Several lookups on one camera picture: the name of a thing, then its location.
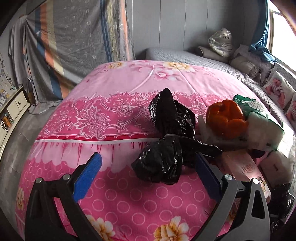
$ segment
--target blue curtain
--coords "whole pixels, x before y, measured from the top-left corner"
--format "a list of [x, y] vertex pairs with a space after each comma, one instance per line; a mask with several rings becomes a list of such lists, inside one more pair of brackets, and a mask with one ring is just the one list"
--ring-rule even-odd
[[260, 55], [263, 61], [276, 62], [276, 59], [271, 55], [266, 47], [268, 38], [268, 4], [267, 0], [258, 0], [259, 18], [255, 29], [252, 44], [249, 46], [249, 52]]

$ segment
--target white cabinet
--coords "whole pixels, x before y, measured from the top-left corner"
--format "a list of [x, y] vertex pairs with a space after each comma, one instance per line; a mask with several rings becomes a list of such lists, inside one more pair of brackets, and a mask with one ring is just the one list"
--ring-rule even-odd
[[16, 98], [15, 98], [15, 102], [17, 103], [17, 106], [19, 107], [20, 111], [25, 107], [25, 105], [28, 103], [24, 92], [20, 92]]
[[1, 107], [0, 115], [3, 116], [4, 113], [7, 111], [14, 122], [12, 123], [12, 126], [10, 126], [7, 130], [4, 122], [0, 120], [0, 159], [11, 133], [13, 132], [18, 121], [21, 119], [22, 115], [26, 112], [29, 106], [30, 103], [28, 103], [27, 99], [25, 98], [23, 88], [20, 88]]
[[9, 104], [9, 106], [7, 106], [7, 111], [10, 115], [10, 117], [15, 120], [16, 117], [18, 116], [20, 109], [17, 106], [17, 103], [15, 102], [15, 100], [11, 101], [11, 103]]
[[27, 103], [27, 99], [25, 98], [24, 93], [21, 91], [7, 107], [10, 117], [15, 120]]

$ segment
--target gray floor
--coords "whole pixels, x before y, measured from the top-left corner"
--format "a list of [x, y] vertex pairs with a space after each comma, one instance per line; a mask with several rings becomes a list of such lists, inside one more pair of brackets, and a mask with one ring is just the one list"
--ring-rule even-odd
[[21, 171], [31, 146], [54, 109], [51, 107], [39, 115], [26, 111], [13, 130], [0, 161], [0, 207], [15, 229], [15, 200]]

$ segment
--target metal screw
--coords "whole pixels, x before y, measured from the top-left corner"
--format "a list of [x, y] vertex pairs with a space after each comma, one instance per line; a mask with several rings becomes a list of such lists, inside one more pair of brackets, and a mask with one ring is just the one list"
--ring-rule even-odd
[[42, 178], [40, 177], [35, 180], [35, 183], [40, 183], [40, 182], [42, 182]]
[[259, 184], [259, 180], [257, 178], [253, 178], [252, 180], [253, 180], [253, 183]]
[[65, 174], [65, 175], [63, 175], [63, 179], [64, 179], [65, 181], [69, 180], [70, 177], [71, 177], [70, 174]]
[[232, 176], [230, 174], [225, 174], [224, 178], [229, 181], [232, 180]]

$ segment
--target blue gripper pad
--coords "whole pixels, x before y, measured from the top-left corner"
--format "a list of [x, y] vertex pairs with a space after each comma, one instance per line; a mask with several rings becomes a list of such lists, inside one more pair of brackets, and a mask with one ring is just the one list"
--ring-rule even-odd
[[85, 197], [101, 167], [102, 156], [99, 153], [94, 153], [94, 155], [91, 157], [90, 162], [87, 164], [83, 172], [74, 183], [73, 198], [76, 202]]
[[217, 203], [221, 200], [221, 185], [210, 168], [207, 160], [199, 153], [196, 154], [195, 171], [211, 199]]

